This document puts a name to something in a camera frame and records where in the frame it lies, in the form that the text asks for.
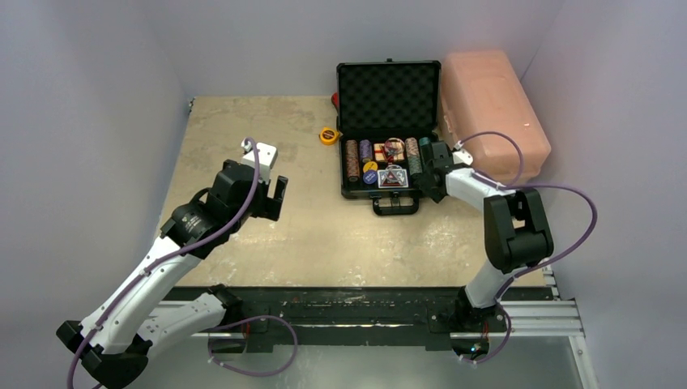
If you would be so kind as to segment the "blue small blind button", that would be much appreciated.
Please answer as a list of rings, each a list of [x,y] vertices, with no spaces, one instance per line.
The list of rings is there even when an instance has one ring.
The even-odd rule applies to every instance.
[[[363,173],[363,183],[366,185],[375,185],[378,182],[378,171],[376,169],[369,169]]]

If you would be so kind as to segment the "purple poker chip roll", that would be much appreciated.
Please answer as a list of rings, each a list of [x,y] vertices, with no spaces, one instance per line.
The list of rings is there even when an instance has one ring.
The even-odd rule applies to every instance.
[[[373,160],[373,144],[368,139],[359,142],[359,157],[362,164],[367,164]]]

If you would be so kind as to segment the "black poker case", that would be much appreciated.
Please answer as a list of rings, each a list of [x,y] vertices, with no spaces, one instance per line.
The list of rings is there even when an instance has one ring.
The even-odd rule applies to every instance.
[[[415,214],[421,191],[409,176],[408,188],[380,189],[378,184],[346,178],[345,143],[368,139],[373,145],[389,138],[437,140],[438,96],[442,64],[438,60],[395,62],[343,62],[336,67],[339,94],[336,129],[340,133],[340,193],[348,200],[369,200],[378,216]]]

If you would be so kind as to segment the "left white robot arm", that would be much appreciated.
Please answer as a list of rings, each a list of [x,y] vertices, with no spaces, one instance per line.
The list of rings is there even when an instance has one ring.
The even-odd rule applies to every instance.
[[[149,315],[184,275],[226,243],[249,217],[279,219],[288,180],[279,177],[274,197],[268,196],[275,160],[226,160],[212,186],[173,211],[148,254],[113,295],[86,318],[66,320],[57,329],[58,339],[74,354],[68,387],[74,386],[76,367],[82,365],[99,386],[124,388],[153,357],[197,331],[249,326],[243,301],[222,284],[167,314]]]

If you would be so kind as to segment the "yellow big blind button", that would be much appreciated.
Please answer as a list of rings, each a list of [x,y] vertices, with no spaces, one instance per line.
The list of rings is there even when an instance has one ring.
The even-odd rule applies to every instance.
[[[369,161],[363,165],[362,170],[364,173],[368,171],[377,171],[378,164],[375,161]]]

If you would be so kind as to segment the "red black chip roll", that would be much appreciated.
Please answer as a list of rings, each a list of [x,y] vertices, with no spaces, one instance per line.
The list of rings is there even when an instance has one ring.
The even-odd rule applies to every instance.
[[[360,166],[356,159],[347,160],[345,164],[346,178],[348,182],[358,182],[360,180]]]

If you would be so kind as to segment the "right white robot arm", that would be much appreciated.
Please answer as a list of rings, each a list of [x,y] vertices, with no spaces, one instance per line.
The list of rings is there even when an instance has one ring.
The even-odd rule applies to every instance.
[[[482,213],[486,261],[459,291],[453,313],[460,327],[473,330],[494,310],[518,271],[553,254],[548,219],[537,190],[506,189],[460,162],[443,142],[422,138],[419,152],[422,171],[413,178],[415,188],[435,203],[451,197]]]

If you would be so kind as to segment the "brown poker chip roll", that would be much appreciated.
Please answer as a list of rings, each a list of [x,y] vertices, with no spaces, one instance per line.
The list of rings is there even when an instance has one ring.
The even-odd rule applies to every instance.
[[[356,164],[358,162],[358,143],[353,139],[349,139],[345,143],[344,147],[346,161],[351,164]]]

